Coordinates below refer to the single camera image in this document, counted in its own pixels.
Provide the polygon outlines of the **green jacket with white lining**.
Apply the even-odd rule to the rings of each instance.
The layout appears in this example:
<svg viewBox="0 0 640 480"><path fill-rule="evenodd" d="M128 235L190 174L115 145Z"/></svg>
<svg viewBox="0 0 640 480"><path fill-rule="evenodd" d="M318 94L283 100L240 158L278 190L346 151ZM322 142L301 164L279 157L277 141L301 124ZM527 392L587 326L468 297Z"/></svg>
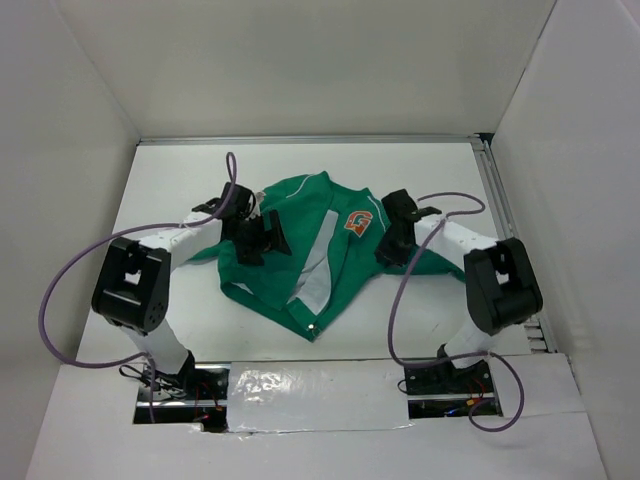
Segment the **green jacket with white lining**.
<svg viewBox="0 0 640 480"><path fill-rule="evenodd" d="M390 221L369 189L351 190L321 172L283 179L263 194L260 209L278 213L290 255L268 252L263 265L242 265L224 241L194 257L217 261L231 300L314 341L371 278L404 273L375 258Z"/></svg>

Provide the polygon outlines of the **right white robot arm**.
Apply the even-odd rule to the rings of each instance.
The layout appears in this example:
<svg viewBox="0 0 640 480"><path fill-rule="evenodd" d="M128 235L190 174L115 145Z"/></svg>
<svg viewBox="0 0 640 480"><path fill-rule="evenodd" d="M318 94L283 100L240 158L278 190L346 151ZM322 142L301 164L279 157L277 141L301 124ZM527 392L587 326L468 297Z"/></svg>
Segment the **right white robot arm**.
<svg viewBox="0 0 640 480"><path fill-rule="evenodd" d="M540 312L543 297L524 243L516 237L485 236L456 223L457 217L484 212L486 205L471 194L449 195L473 201L477 207L444 213L419 207L404 189L386 195L382 206L390 225L375 256L383 266L403 270L387 327L392 360L405 369L435 370L440 387L457 392L469 383L470 368L493 354L497 335ZM466 310L460 328L434 359L411 361L396 352L394 329L408 281L424 266L438 274L462 276Z"/></svg>

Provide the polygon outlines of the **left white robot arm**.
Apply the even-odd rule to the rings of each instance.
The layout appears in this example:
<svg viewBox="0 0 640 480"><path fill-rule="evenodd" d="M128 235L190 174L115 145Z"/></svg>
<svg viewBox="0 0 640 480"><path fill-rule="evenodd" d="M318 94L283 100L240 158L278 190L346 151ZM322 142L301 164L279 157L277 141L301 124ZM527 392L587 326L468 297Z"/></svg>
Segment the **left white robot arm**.
<svg viewBox="0 0 640 480"><path fill-rule="evenodd" d="M134 240L121 234L107 249L91 306L155 362L152 380L176 399L189 397L203 381L190 350L166 319L172 272L221 242L238 264L261 267L275 251L290 256L280 216L264 211L250 189L226 183L220 198L194 207L183 222Z"/></svg>

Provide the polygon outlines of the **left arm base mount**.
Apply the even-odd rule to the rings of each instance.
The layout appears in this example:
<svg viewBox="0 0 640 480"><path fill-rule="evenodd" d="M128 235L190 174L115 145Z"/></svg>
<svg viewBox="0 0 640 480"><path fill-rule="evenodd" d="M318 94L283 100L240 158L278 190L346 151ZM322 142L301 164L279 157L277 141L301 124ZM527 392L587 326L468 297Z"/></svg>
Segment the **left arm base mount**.
<svg viewBox="0 0 640 480"><path fill-rule="evenodd" d="M196 364L194 378L183 386L156 375L151 389L148 365L125 364L119 374L135 380L135 424L200 424L205 431L227 429L229 364Z"/></svg>

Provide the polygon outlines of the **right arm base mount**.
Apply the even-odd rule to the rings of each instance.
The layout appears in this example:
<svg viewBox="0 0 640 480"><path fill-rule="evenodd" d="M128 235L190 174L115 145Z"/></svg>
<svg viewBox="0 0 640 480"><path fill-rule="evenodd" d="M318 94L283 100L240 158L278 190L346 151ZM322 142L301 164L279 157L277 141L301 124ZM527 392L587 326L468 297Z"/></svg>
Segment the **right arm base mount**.
<svg viewBox="0 0 640 480"><path fill-rule="evenodd" d="M403 368L398 390L405 395L411 420L467 417L501 413L488 363L473 358L472 365L456 369L452 361L430 368Z"/></svg>

